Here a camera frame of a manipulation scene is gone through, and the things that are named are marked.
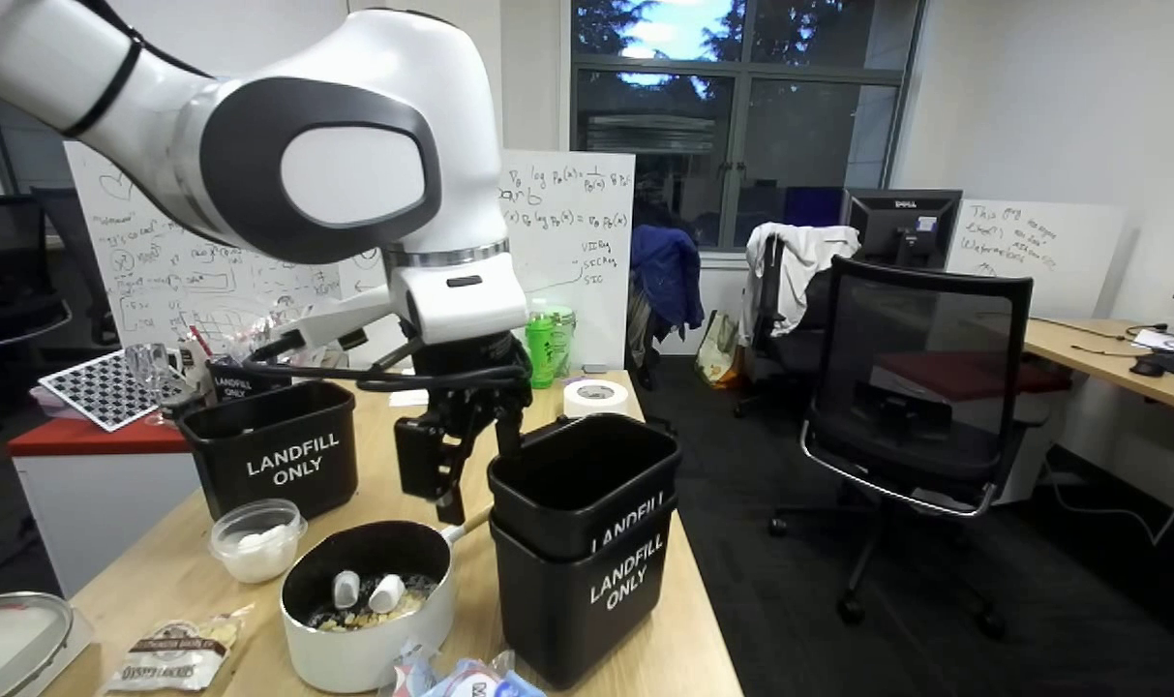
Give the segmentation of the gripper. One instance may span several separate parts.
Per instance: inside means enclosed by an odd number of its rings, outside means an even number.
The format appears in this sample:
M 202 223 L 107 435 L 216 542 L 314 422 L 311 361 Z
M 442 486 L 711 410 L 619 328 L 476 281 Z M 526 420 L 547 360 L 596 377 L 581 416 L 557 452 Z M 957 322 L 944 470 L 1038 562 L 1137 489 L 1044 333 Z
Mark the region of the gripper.
M 498 455 L 521 449 L 524 413 L 533 401 L 529 356 L 515 336 L 499 332 L 423 346 L 412 365 L 433 385 L 423 414 L 394 422 L 402 490 L 436 505 L 441 525 L 461 526 L 460 479 L 483 432 L 483 410 L 494 415 Z

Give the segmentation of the black bin nested inside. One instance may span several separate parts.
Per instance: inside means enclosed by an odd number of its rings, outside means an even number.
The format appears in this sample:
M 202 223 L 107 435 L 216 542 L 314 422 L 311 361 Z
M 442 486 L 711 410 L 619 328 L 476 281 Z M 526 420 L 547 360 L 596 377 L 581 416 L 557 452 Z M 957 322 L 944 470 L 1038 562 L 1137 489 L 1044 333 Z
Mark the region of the black bin nested inside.
M 637 419 L 564 417 L 490 463 L 494 517 L 544 559 L 586 559 L 672 502 L 680 460 L 670 433 Z

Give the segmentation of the black bin holding nested bin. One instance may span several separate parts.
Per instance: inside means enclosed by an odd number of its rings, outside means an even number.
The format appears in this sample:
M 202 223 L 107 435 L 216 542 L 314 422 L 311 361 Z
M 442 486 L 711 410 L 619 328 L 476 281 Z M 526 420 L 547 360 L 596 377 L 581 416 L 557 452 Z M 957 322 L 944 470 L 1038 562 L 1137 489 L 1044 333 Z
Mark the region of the black bin holding nested bin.
M 502 638 L 552 688 L 595 669 L 652 614 L 662 590 L 676 500 L 576 561 L 549 561 L 490 521 Z

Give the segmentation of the small black bin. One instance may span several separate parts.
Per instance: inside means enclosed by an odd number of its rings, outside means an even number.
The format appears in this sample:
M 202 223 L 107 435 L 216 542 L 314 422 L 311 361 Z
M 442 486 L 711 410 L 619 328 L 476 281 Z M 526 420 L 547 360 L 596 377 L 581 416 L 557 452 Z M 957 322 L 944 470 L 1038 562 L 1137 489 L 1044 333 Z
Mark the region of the small black bin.
M 207 361 L 207 370 L 212 379 L 212 393 L 218 402 L 245 400 L 247 397 L 282 390 L 294 383 L 290 377 L 256 374 L 229 356 L 211 357 Z

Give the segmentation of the green bottle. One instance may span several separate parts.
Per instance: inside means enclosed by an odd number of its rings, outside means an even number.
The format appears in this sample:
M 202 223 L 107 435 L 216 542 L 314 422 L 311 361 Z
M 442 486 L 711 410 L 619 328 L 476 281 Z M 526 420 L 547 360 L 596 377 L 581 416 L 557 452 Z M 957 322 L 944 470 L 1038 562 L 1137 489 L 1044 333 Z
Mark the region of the green bottle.
M 553 365 L 552 340 L 553 322 L 546 309 L 533 310 L 525 326 L 527 351 L 529 354 L 529 387 L 548 388 L 556 378 L 556 366 Z

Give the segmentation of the large whiteboard with writing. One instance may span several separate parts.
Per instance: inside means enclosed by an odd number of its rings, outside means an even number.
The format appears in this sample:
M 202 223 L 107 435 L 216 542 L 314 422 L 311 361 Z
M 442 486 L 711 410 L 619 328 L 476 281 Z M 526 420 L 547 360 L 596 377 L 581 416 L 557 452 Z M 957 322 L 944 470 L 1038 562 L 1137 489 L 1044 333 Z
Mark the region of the large whiteboard with writing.
M 197 329 L 214 351 L 274 312 L 319 309 L 384 279 L 367 252 L 291 265 L 188 234 L 90 147 L 66 160 L 121 340 L 174 344 Z M 573 370 L 623 363 L 634 158 L 507 149 L 497 187 L 529 307 L 575 314 Z

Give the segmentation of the clear plastic container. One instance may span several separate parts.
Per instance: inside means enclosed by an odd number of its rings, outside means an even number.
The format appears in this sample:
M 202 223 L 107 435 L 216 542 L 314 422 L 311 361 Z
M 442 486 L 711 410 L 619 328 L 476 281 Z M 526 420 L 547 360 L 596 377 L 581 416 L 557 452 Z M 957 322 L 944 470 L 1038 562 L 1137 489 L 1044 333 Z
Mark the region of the clear plastic container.
M 281 578 L 294 566 L 306 521 L 285 499 L 264 499 L 224 513 L 210 532 L 209 550 L 239 583 Z

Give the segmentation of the blue and white plastic packet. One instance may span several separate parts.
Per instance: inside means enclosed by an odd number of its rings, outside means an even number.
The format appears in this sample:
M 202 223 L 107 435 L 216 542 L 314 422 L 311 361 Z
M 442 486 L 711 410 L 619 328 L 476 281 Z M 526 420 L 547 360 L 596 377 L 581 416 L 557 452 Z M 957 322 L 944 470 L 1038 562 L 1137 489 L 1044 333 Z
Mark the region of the blue and white plastic packet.
M 548 697 L 517 672 L 517 654 L 502 650 L 490 661 L 463 658 L 453 670 L 437 674 L 426 654 L 406 654 L 394 666 L 392 685 L 377 697 Z

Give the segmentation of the shopping bag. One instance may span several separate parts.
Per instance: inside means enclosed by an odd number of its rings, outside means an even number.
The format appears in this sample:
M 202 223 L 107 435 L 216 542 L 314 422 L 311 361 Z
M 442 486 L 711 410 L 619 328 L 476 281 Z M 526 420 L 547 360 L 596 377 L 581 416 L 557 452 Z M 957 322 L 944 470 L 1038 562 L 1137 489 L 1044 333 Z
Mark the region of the shopping bag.
M 727 391 L 740 379 L 738 323 L 729 314 L 714 310 L 707 319 L 706 334 L 694 354 L 694 374 L 707 387 Z

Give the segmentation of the office chair with white jacket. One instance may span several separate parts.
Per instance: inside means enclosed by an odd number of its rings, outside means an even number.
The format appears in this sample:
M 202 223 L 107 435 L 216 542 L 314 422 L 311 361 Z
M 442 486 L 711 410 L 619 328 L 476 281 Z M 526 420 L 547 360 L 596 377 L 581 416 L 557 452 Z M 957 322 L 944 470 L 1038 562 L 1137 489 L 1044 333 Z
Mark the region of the office chair with white jacket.
M 828 323 L 829 270 L 861 248 L 853 226 L 760 224 L 745 246 L 749 275 L 738 322 L 745 393 L 734 415 L 760 404 L 799 402 L 818 374 Z

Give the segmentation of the white cabinet with red top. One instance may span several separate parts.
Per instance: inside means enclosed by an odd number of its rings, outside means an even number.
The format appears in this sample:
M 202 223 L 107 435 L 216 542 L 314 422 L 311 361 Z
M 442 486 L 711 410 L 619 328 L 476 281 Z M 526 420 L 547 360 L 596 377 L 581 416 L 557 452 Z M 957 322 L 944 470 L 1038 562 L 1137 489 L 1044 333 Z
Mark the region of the white cabinet with red top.
M 190 446 L 167 425 L 59 418 L 7 451 L 65 598 L 200 490 Z

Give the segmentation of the window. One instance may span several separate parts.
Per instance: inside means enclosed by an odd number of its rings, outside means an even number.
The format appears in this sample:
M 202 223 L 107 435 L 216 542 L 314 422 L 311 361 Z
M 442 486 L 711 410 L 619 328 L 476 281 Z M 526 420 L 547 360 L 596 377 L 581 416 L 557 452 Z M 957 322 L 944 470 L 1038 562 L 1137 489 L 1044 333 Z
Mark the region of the window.
M 730 253 L 891 178 L 927 0 L 567 0 L 571 147 L 629 153 L 635 210 Z

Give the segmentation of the black mesh office chair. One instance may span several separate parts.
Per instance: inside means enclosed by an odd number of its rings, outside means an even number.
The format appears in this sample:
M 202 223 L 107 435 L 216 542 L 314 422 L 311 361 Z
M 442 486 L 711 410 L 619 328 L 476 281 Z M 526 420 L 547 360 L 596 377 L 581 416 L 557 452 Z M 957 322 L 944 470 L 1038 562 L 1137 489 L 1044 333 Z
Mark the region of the black mesh office chair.
M 870 525 L 835 613 L 865 618 L 861 583 L 899 508 L 984 515 L 1006 489 L 1025 433 L 1017 415 L 1035 283 L 837 257 L 799 453 L 841 480 L 838 505 L 772 510 L 784 537 L 799 515 L 852 513 Z

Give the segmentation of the glass pot lid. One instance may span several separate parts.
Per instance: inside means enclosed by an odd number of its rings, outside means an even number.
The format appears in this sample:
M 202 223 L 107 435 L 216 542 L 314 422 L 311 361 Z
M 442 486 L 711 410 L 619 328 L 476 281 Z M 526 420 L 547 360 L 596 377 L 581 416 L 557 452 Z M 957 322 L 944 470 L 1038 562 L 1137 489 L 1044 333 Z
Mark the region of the glass pot lid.
M 77 652 L 76 617 L 46 593 L 0 594 L 0 697 L 39 697 Z

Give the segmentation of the small whiteboard with writing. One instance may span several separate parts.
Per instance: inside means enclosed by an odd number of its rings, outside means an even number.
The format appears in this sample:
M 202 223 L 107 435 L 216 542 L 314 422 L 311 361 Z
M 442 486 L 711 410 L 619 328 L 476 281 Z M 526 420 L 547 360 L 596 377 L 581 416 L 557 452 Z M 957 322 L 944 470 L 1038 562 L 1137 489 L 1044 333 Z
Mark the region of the small whiteboard with writing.
M 1095 314 L 1116 246 L 1121 208 L 964 199 L 947 246 L 947 273 L 1030 278 L 1032 314 Z

